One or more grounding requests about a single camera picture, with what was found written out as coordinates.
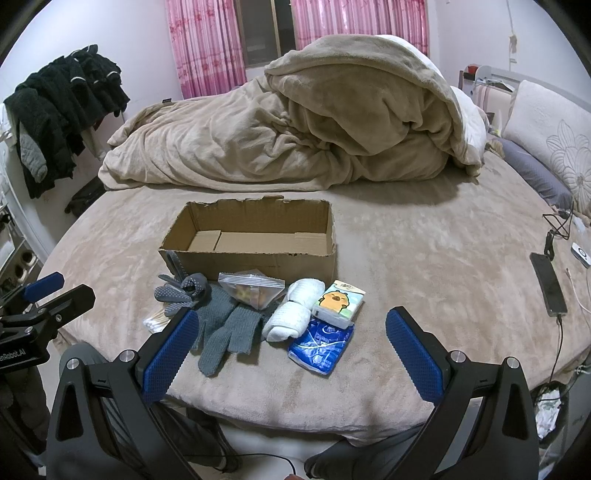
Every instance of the rumpled blanket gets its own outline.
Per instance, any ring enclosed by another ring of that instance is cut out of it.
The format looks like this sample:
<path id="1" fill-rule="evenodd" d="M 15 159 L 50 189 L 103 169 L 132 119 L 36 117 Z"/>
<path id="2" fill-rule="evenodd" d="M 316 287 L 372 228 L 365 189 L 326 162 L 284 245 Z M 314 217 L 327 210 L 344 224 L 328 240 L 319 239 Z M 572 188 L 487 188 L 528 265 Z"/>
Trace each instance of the rumpled blanket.
<path id="1" fill-rule="evenodd" d="M 484 122 L 456 95 L 403 43 L 328 35 L 232 92 L 145 108 L 109 140 L 99 177 L 113 190 L 312 191 L 429 179 L 449 155 L 475 176 L 484 145 L 466 129 Z"/>

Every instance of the gray pillow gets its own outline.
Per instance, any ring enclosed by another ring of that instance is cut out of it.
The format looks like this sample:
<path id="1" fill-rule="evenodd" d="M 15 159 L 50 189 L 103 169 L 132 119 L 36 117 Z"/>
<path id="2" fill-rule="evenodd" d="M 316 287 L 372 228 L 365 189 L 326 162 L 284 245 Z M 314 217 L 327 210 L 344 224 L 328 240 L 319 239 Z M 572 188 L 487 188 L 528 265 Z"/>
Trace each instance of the gray pillow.
<path id="1" fill-rule="evenodd" d="M 573 194 L 544 164 L 511 140 L 497 138 L 505 161 L 548 203 L 570 209 Z"/>

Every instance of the white cable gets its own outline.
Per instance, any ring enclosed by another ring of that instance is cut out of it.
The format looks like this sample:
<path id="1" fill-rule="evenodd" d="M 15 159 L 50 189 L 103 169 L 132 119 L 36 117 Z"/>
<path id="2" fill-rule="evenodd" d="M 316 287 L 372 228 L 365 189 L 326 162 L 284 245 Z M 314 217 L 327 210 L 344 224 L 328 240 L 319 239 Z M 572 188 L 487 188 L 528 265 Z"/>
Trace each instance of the white cable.
<path id="1" fill-rule="evenodd" d="M 569 271 L 569 269 L 568 269 L 568 268 L 566 269 L 566 276 L 569 278 L 569 280 L 570 280 L 570 285 L 573 287 L 574 298 L 576 298 L 576 299 L 577 299 L 577 303 L 579 304 L 579 306 L 580 306 L 580 307 L 581 307 L 581 308 L 582 308 L 584 311 L 586 311 L 587 313 L 591 314 L 591 310 L 589 310 L 588 308 L 584 307 L 584 306 L 583 306 L 583 304 L 581 303 L 581 301 L 579 300 L 579 296 L 577 295 L 577 291 L 576 291 L 576 289 L 575 289 L 575 287 L 574 287 L 573 277 L 571 277 L 571 276 L 570 276 L 570 271 Z"/>

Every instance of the beige comforter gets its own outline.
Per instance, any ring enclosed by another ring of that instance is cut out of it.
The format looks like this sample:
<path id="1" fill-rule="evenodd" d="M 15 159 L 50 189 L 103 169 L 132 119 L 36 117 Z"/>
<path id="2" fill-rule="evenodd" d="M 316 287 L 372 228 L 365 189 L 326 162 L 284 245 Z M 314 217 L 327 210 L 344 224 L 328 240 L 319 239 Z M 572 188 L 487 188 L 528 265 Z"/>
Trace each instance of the beige comforter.
<path id="1" fill-rule="evenodd" d="M 68 230 L 42 275 L 60 271 L 66 288 L 96 294 L 94 309 L 61 329 L 108 359 L 139 349 L 150 335 L 142 319 L 157 310 L 157 274 L 167 268 L 158 246 L 186 202 L 262 194 L 212 193 L 170 186 L 107 192 Z M 530 386 L 545 380 L 558 345 L 529 254 L 542 251 L 550 208 L 504 160 L 490 153 L 480 176 L 455 167 L 426 181 L 286 192 L 332 203 L 337 276 L 367 291 L 351 343 L 329 377 L 287 358 L 286 345 L 263 342 L 250 356 L 229 355 L 206 378 L 189 354 L 169 395 L 216 415 L 250 424 L 376 439 L 424 421 L 421 401 L 386 338 L 384 322 L 403 305 L 427 331 L 474 361 L 515 355 Z M 565 268 L 589 304 L 583 266 L 568 242 L 555 241 L 553 262 L 569 313 L 557 371 L 591 342 Z"/>
<path id="2" fill-rule="evenodd" d="M 443 77 L 404 45 L 330 35 L 233 92 L 142 110 L 109 140 L 116 148 L 99 177 L 114 190 L 326 190 L 429 179 L 449 155 L 476 175 L 482 152 L 462 113 Z"/>

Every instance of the pink curtain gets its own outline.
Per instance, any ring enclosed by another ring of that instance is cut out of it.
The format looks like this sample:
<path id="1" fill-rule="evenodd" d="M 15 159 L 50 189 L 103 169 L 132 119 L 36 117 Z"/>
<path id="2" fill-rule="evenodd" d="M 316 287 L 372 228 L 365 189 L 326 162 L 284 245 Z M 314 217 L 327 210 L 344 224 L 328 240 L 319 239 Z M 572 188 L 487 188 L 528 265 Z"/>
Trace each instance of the pink curtain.
<path id="1" fill-rule="evenodd" d="M 425 0 L 291 0 L 291 10 L 298 49 L 336 33 L 390 34 L 428 54 Z"/>
<path id="2" fill-rule="evenodd" d="M 167 0 L 166 7 L 183 98 L 246 82 L 233 0 Z"/>

